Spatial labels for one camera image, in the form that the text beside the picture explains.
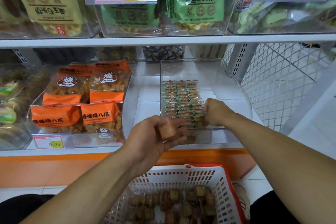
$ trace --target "green snack bag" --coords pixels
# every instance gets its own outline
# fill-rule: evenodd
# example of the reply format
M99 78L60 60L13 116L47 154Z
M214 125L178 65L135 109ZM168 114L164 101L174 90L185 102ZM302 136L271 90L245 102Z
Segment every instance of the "green snack bag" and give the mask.
M167 16L183 30L207 29L224 19L224 0L166 0Z
M103 21L107 25L125 28L157 27L159 18L154 15L155 5L102 5Z

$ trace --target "white plastic basket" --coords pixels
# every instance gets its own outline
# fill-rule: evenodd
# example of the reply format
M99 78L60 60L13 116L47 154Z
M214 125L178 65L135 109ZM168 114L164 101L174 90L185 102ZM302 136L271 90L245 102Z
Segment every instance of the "white plastic basket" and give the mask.
M125 216L133 193L153 193L165 189L185 190L195 185L208 186L214 193L218 224L245 224L243 209L233 190L229 174L222 166L211 163L153 167L129 184L103 223L126 223Z

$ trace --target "white floor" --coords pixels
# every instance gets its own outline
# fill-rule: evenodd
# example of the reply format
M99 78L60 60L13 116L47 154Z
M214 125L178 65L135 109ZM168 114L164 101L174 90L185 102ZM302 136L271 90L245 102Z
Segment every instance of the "white floor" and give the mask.
M316 115L311 124L301 132L291 135L295 140L336 159L336 98L330 99ZM247 192L251 203L272 190L265 175L256 166L242 180L238 181ZM8 188L0 189L0 202L22 194L57 194L65 187Z

